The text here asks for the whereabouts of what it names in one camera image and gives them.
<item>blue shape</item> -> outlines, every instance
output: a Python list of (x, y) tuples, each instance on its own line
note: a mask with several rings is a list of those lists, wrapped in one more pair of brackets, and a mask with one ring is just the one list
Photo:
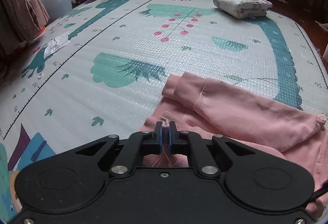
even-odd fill
[(7, 220), (10, 220), (14, 216), (17, 215), (16, 209), (14, 207), (14, 204), (13, 204), (12, 200), (11, 200), (11, 194), (10, 194), (9, 188), (7, 189), (6, 195), (4, 195), (3, 193), (1, 194), (1, 201), (4, 204), (4, 206), (6, 208), (6, 211), (7, 211), (7, 214), (8, 214), (8, 219)]
[(81, 8), (81, 9), (72, 9), (71, 11), (65, 13), (63, 15), (62, 18), (65, 18), (65, 17), (74, 17), (75, 15), (81, 13), (81, 12), (85, 12), (86, 10), (88, 9), (91, 9), (92, 7), (84, 7), (84, 8)]
[(38, 53), (34, 56), (31, 63), (22, 71), (22, 78), (27, 74), (29, 70), (32, 70), (32, 73), (28, 76), (28, 78), (31, 78), (33, 76), (34, 71), (36, 70), (37, 73), (40, 73), (43, 71), (45, 62), (48, 58), (51, 58), (53, 53), (49, 55), (48, 57), (44, 58), (44, 51), (46, 50), (46, 45), (44, 45)]
[(219, 48), (228, 49), (228, 50), (234, 51), (234, 52), (238, 52), (238, 51), (241, 51), (241, 50), (248, 49), (247, 45), (237, 43), (237, 42), (234, 42), (234, 41), (230, 41), (230, 40), (227, 40), (227, 39), (219, 38), (219, 37), (212, 36), (211, 40)]
[(97, 9), (102, 9), (97, 15), (86, 21), (83, 25), (79, 28), (74, 30), (68, 35), (68, 39), (77, 36), (77, 34), (84, 29), (86, 29), (89, 25), (93, 24), (95, 21), (99, 20), (101, 17), (104, 17), (106, 14), (112, 12), (113, 10), (117, 9), (118, 7), (122, 6), (123, 4), (127, 3), (129, 0), (105, 0), (102, 3), (96, 6)]
[(277, 64), (279, 87), (274, 100), (302, 110), (302, 98), (299, 95), (300, 88), (297, 85), (293, 58), (278, 25), (266, 16), (257, 17), (254, 20), (247, 18), (245, 21), (261, 27), (273, 49)]
[(33, 162), (43, 160), (45, 158), (55, 155), (55, 152), (50, 148), (42, 135), (36, 133), (22, 154), (17, 170), (21, 171), (26, 166)]
[(70, 28), (73, 25), (75, 25), (75, 23), (68, 23), (68, 24), (65, 24), (64, 28)]

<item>red cherry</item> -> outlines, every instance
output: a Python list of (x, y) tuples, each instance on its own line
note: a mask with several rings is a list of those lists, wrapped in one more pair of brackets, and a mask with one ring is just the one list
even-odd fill
[(163, 37), (163, 38), (161, 39), (161, 42), (167, 42), (168, 40), (169, 40), (168, 37)]
[(41, 47), (38, 47), (36, 49), (33, 50), (32, 54), (34, 54), (35, 52), (39, 51)]

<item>white paper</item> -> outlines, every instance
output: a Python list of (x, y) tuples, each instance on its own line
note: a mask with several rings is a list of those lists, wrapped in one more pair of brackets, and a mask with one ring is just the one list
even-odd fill
[(68, 31), (64, 34), (61, 34), (61, 35), (55, 37), (54, 39), (51, 39), (48, 42), (48, 46), (46, 47), (46, 49), (44, 51), (43, 58), (46, 58), (46, 57), (50, 56), (51, 54), (55, 53), (56, 51), (58, 51), (62, 47), (68, 45), (69, 42), (70, 42), (68, 40), (68, 35), (69, 34), (70, 34), (70, 31)]

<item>metal screw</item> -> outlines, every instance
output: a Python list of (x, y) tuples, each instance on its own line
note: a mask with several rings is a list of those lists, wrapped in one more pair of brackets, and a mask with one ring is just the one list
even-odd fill
[(26, 218), (26, 219), (24, 219), (23, 223), (24, 224), (34, 224), (34, 221), (33, 221), (33, 219)]
[(213, 175), (217, 173), (219, 170), (216, 167), (213, 166), (205, 166), (202, 168), (202, 172), (204, 172), (207, 175)]
[(118, 166), (112, 167), (111, 171), (115, 174), (124, 174), (128, 171), (128, 168), (125, 166), (118, 165)]
[(305, 224), (305, 223), (306, 223), (306, 221), (302, 218), (295, 220), (295, 224)]
[(169, 174), (166, 173), (166, 172), (163, 172), (163, 173), (160, 174), (160, 176), (161, 176), (162, 178), (167, 178), (167, 177), (169, 176)]

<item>play mat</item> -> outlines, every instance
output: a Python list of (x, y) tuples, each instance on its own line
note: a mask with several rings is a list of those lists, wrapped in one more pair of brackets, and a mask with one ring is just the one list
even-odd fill
[[(64, 33), (70, 43), (44, 57)], [(170, 74), (191, 72), (328, 116), (327, 73), (304, 30), (269, 11), (238, 20), (213, 0), (89, 0), (48, 25), (0, 89), (0, 216), (28, 164), (137, 131)]]

